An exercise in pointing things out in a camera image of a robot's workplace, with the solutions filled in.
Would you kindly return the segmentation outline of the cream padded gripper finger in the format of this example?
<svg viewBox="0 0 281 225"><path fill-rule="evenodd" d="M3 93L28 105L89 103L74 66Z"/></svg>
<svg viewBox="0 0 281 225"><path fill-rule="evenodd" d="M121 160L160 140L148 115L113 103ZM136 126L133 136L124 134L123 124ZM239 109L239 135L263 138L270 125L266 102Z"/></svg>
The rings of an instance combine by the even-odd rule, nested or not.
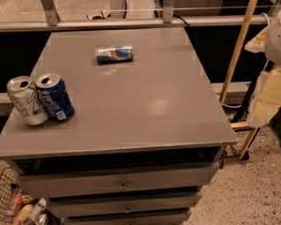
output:
<svg viewBox="0 0 281 225"><path fill-rule="evenodd" d="M252 128L267 125L281 108L281 65L262 71L249 105L246 122Z"/></svg>

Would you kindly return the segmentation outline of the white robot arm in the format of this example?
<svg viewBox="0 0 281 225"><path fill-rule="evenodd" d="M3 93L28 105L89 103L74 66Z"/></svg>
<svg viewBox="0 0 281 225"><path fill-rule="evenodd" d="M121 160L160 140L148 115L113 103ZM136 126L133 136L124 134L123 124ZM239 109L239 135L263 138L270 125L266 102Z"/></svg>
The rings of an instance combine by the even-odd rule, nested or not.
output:
<svg viewBox="0 0 281 225"><path fill-rule="evenodd" d="M262 71L249 105L246 122L252 128L268 124L281 108L281 10L244 48L252 53L265 53L274 62L270 71Z"/></svg>

